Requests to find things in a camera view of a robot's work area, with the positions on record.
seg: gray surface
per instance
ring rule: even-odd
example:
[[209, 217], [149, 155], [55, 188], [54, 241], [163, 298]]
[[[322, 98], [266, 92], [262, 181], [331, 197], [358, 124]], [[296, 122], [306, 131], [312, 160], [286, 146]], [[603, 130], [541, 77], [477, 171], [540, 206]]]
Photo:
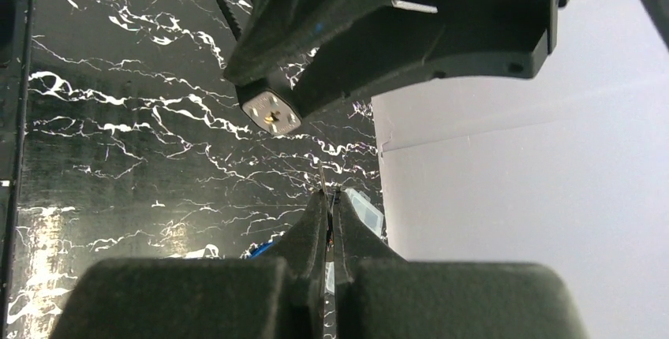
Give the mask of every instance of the gray surface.
[[667, 87], [669, 54], [638, 0], [573, 0], [531, 82], [374, 98], [391, 247], [544, 263], [592, 338], [669, 337]]

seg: black robot end effector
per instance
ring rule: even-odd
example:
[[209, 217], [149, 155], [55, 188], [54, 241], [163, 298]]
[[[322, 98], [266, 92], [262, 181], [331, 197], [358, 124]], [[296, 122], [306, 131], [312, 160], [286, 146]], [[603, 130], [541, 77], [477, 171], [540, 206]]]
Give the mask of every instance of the black robot end effector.
[[[314, 192], [300, 220], [250, 260], [103, 260], [77, 282], [50, 337], [320, 339], [329, 206]], [[544, 266], [406, 262], [346, 193], [332, 211], [337, 337], [588, 337]]]
[[[529, 79], [555, 48], [557, 9], [567, 2], [256, 0], [225, 77], [237, 85], [242, 109], [255, 96], [263, 94], [261, 103], [272, 94], [290, 108], [288, 117], [300, 123], [333, 102], [433, 78]], [[267, 78], [286, 59], [316, 47], [316, 56], [292, 90], [283, 87], [287, 81]], [[274, 135], [297, 128], [283, 111], [284, 121], [273, 120], [276, 111], [254, 118], [255, 111], [245, 109]], [[279, 122], [277, 130], [268, 122]]]
[[16, 0], [0, 0], [0, 68], [12, 59]]

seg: small metal piece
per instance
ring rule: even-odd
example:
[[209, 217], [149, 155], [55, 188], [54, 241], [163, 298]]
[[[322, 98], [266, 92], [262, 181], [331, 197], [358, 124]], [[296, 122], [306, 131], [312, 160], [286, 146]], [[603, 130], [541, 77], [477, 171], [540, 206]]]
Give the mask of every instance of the small metal piece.
[[425, 4], [418, 4], [417, 2], [405, 2], [404, 0], [391, 0], [394, 8], [403, 10], [412, 10], [414, 12], [422, 13], [438, 13], [436, 6], [426, 6]]
[[262, 129], [282, 136], [302, 124], [300, 116], [271, 91], [264, 91], [245, 102], [241, 109]]

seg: white wall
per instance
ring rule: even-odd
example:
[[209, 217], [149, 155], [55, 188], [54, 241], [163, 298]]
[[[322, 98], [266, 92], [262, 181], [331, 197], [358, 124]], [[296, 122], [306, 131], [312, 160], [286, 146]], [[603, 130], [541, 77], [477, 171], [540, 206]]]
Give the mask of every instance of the white wall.
[[391, 247], [535, 261], [592, 338], [669, 338], [669, 53], [638, 0], [572, 0], [532, 81], [373, 99]]

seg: black marble pattern surface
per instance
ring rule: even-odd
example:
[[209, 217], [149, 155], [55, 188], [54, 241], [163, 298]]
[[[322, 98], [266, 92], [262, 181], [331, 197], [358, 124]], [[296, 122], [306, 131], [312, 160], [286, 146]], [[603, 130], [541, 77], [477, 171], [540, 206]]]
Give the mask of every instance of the black marble pattern surface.
[[[231, 1], [244, 24], [252, 7]], [[6, 337], [47, 337], [100, 259], [237, 258], [280, 236], [319, 161], [329, 184], [380, 205], [369, 103], [290, 136], [256, 128], [221, 77], [234, 39], [214, 0], [36, 7]], [[296, 80], [307, 61], [286, 73]]]

